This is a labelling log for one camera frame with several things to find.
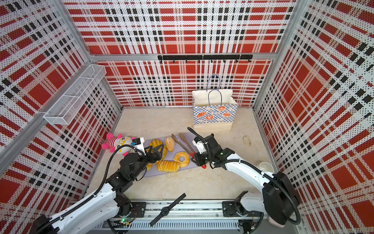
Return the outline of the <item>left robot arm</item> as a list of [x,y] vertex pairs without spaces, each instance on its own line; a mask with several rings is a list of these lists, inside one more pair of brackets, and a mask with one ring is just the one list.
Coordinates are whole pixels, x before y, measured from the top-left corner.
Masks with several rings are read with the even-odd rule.
[[105,172],[99,187],[71,207],[46,217],[41,215],[32,224],[31,234],[85,234],[100,222],[117,216],[128,215],[133,208],[125,196],[147,165],[160,161],[163,145],[144,147],[142,143],[129,145],[133,149],[119,162],[120,168],[111,176]]

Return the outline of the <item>round ridged fake bread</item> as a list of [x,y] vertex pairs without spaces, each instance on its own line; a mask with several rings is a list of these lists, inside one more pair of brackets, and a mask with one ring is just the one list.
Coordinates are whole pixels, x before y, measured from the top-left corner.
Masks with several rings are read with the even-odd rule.
[[161,140],[159,140],[159,139],[154,139],[150,143],[150,146],[152,146],[153,148],[156,148],[156,147],[158,147],[160,145],[163,145],[163,142]]

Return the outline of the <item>sugared fake bread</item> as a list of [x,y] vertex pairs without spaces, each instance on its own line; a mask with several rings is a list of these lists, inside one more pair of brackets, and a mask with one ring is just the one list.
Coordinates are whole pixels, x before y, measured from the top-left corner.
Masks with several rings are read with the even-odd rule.
[[173,152],[175,148],[175,141],[171,136],[166,137],[165,139],[166,148],[169,152]]

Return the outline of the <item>red handled metal tongs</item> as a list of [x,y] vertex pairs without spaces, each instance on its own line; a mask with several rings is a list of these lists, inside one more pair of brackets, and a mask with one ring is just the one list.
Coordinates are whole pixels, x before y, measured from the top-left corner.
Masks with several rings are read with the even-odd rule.
[[190,154],[190,158],[195,154],[198,153],[197,148],[193,145],[192,141],[195,139],[195,135],[192,133],[181,133],[184,136],[184,139],[181,139],[180,134],[175,134],[179,143],[175,143],[175,148],[173,152],[167,153],[167,160],[174,161],[174,156],[178,152],[187,152]]

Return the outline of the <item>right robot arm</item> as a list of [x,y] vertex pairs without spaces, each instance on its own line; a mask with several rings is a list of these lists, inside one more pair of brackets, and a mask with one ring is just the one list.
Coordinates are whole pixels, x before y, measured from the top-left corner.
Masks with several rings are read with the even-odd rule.
[[283,226],[286,222],[299,225],[302,221],[298,206],[300,196],[294,189],[288,177],[278,172],[276,174],[260,169],[245,161],[229,148],[223,149],[213,134],[202,137],[196,135],[193,145],[198,152],[192,157],[197,166],[209,164],[212,169],[222,168],[235,173],[252,184],[260,195],[243,191],[234,204],[239,216],[247,216],[256,211],[267,214],[274,225]]

